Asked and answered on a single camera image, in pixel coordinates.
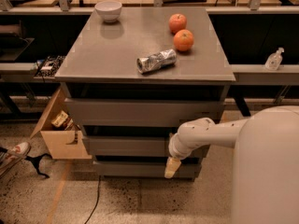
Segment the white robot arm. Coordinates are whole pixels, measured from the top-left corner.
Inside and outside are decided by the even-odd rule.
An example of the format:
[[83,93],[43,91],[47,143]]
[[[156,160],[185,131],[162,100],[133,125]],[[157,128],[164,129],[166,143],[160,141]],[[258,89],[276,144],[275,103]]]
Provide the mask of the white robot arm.
[[199,147],[231,147],[232,224],[299,224],[299,106],[266,108],[220,124],[201,118],[179,126],[169,141],[164,176]]

